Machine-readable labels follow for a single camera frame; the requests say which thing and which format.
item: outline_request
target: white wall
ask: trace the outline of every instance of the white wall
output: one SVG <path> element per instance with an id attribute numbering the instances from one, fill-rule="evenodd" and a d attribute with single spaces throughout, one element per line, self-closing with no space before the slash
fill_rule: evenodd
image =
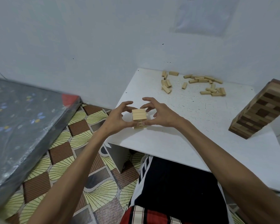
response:
<path id="1" fill-rule="evenodd" d="M 175 10 L 175 0 L 0 0 L 0 72 L 108 108 L 137 67 L 257 91 L 280 79 L 280 0 L 240 0 L 224 38 L 170 32 Z"/>

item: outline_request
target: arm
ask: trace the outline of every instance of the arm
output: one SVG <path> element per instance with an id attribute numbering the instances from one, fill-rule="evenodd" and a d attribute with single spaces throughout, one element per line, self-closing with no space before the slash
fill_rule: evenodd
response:
<path id="1" fill-rule="evenodd" d="M 28 224 L 68 223 L 77 207 L 92 163 L 108 136 L 127 127 L 136 126 L 136 122 L 125 122 L 122 112 L 132 112 L 134 107 L 127 105 L 132 101 L 122 102 L 112 110 L 107 120 L 90 139 L 88 145 L 69 166 L 60 179 L 48 191 L 37 207 Z"/>
<path id="2" fill-rule="evenodd" d="M 150 103 L 141 108 L 148 108 L 147 112 L 157 110 L 155 118 L 147 120 L 145 125 L 176 128 L 197 150 L 218 182 L 252 221 L 261 224 L 280 223 L 280 198 L 255 174 L 167 105 L 154 98 L 143 100 Z"/>

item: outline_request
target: white table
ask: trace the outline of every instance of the white table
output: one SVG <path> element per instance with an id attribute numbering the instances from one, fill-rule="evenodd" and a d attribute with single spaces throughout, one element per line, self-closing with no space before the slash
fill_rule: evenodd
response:
<path id="1" fill-rule="evenodd" d="M 208 83 L 188 84 L 183 90 L 183 82 L 189 79 L 184 79 L 183 75 L 169 75 L 173 89 L 166 94 L 161 90 L 161 79 L 161 71 L 137 69 L 118 104 L 131 100 L 134 101 L 132 106 L 140 108 L 146 103 L 142 100 L 146 96 L 166 103 L 249 168 L 268 187 L 280 191 L 280 145 L 270 125 L 247 140 L 228 131 L 232 119 L 255 96 L 253 87 L 224 82 L 216 85 L 224 87 L 227 96 L 212 97 L 199 93 L 210 86 Z M 153 118 L 154 113 L 149 112 L 148 118 Z M 132 114 L 124 113 L 123 119 L 131 121 Z M 148 126 L 140 130 L 124 129 L 109 137 L 107 142 L 209 171 L 193 146 L 174 128 Z"/>

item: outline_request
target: patterned floor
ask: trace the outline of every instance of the patterned floor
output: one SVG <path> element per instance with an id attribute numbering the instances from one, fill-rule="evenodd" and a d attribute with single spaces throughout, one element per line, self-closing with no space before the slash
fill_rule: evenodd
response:
<path id="1" fill-rule="evenodd" d="M 0 217 L 12 224 L 27 223 L 45 194 L 81 153 L 109 112 L 108 109 L 82 104 L 49 151 L 0 210 Z M 117 223 L 134 192 L 143 155 L 133 152 L 127 157 L 123 173 L 119 174 L 102 147 L 94 160 L 71 224 Z M 236 204 L 228 198 L 227 203 L 234 223 L 245 223 L 240 217 L 246 217 Z"/>

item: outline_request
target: plastic-covered mattress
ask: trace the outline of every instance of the plastic-covered mattress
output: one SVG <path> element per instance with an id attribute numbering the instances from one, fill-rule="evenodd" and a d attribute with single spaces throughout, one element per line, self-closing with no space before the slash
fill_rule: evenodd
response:
<path id="1" fill-rule="evenodd" d="M 0 206 L 58 137 L 79 96 L 0 79 Z"/>

